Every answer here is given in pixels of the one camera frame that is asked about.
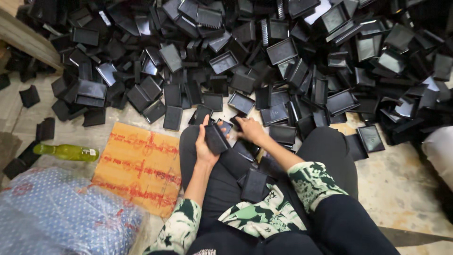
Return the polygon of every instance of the patterned sleeve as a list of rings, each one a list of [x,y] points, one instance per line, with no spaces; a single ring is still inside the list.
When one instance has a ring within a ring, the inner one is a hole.
[[[160,231],[157,241],[148,247],[143,255],[153,251],[172,250],[186,254],[197,237],[201,218],[201,207],[190,199],[183,199]]]
[[[326,172],[326,166],[319,162],[303,162],[295,164],[288,170],[289,178],[297,196],[309,213],[315,211],[322,199],[331,195],[344,194],[333,178]]]

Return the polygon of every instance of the person's right hand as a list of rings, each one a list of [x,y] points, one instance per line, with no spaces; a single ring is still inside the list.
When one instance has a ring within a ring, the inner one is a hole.
[[[268,134],[264,132],[262,125],[254,118],[240,118],[236,117],[242,128],[242,132],[238,133],[238,136],[244,138],[258,146],[268,138]]]

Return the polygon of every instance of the wooden board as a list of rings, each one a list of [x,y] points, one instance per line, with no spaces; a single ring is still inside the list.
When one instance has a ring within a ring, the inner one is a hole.
[[[60,63],[60,55],[53,45],[1,7],[0,39],[37,60],[52,66],[56,69],[56,75],[63,73],[63,64]]]

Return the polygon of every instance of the green and white patterned shirt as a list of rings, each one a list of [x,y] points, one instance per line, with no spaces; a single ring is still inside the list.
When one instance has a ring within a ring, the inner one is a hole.
[[[288,176],[307,213],[315,211],[320,201],[335,194],[347,193],[340,189],[319,162],[303,162],[292,166]],[[269,195],[261,202],[241,202],[224,212],[219,221],[264,238],[291,230],[306,230],[292,205],[277,185],[267,184]],[[159,233],[157,241],[143,255],[156,250],[173,250],[183,255],[197,237],[201,207],[190,199],[183,199]]]

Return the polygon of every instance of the blue polka dot fabric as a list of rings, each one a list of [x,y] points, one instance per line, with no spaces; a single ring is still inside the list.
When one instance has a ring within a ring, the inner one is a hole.
[[[71,171],[32,168],[0,193],[0,255],[126,255],[143,215]]]

